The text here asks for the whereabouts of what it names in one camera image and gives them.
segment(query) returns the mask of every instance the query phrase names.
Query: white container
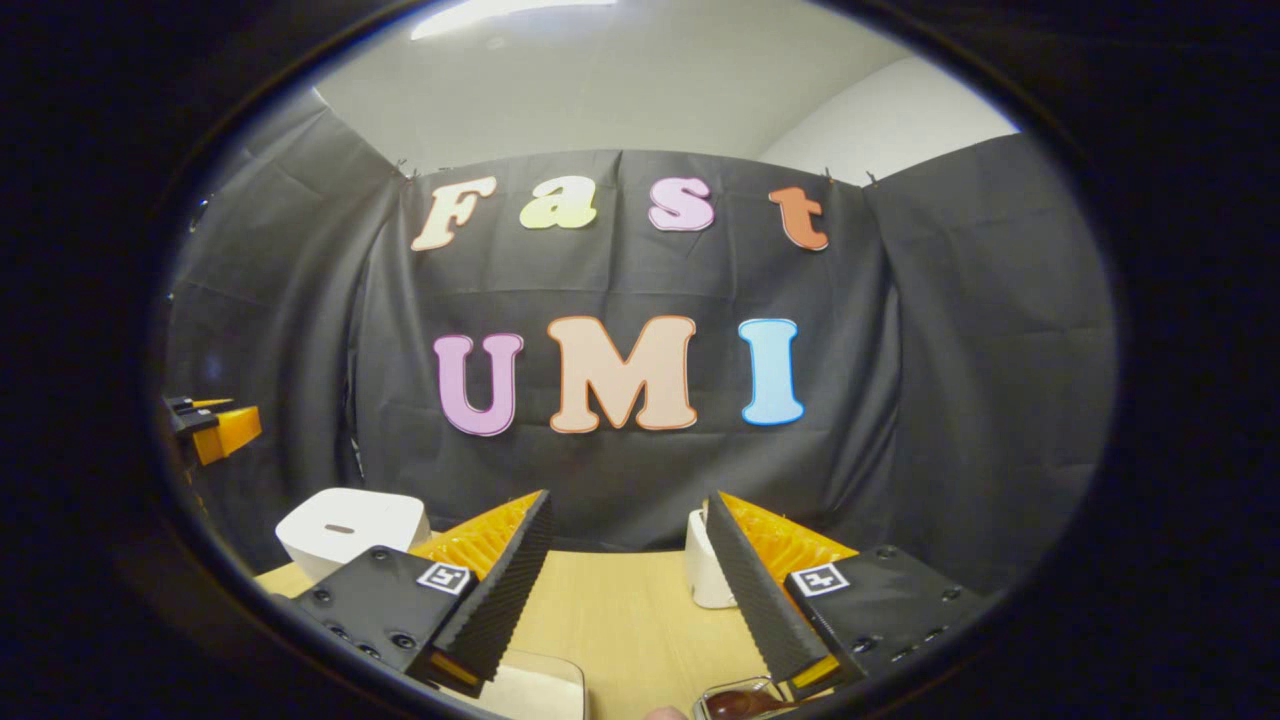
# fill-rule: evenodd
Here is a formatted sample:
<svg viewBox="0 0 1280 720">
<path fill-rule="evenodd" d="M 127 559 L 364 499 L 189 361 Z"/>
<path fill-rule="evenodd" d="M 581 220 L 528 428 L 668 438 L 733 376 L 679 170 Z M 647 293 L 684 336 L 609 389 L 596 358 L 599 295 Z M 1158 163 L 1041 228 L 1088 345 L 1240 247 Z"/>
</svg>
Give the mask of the white container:
<svg viewBox="0 0 1280 720">
<path fill-rule="evenodd" d="M 689 514 L 689 530 L 685 533 L 685 578 L 698 606 L 709 609 L 737 606 L 719 561 L 716 560 L 712 541 L 707 539 L 707 515 L 703 510 Z"/>
<path fill-rule="evenodd" d="M 329 488 L 285 515 L 275 537 L 307 578 L 320 582 L 375 544 L 407 551 L 431 537 L 431 525 L 416 497 Z"/>
</svg>

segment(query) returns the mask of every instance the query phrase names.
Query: wooden table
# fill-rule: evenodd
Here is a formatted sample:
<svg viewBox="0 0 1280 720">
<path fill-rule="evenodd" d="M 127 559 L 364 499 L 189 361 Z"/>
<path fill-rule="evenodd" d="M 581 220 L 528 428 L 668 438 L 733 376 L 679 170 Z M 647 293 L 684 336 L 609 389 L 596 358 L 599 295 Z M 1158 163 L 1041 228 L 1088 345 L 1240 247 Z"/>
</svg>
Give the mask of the wooden table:
<svg viewBox="0 0 1280 720">
<path fill-rule="evenodd" d="M 293 564 L 257 580 L 289 597 L 312 585 Z M 593 720 L 689 714 L 708 688 L 768 674 L 741 611 L 694 605 L 684 551 L 549 552 L 509 647 L 581 667 Z"/>
</svg>

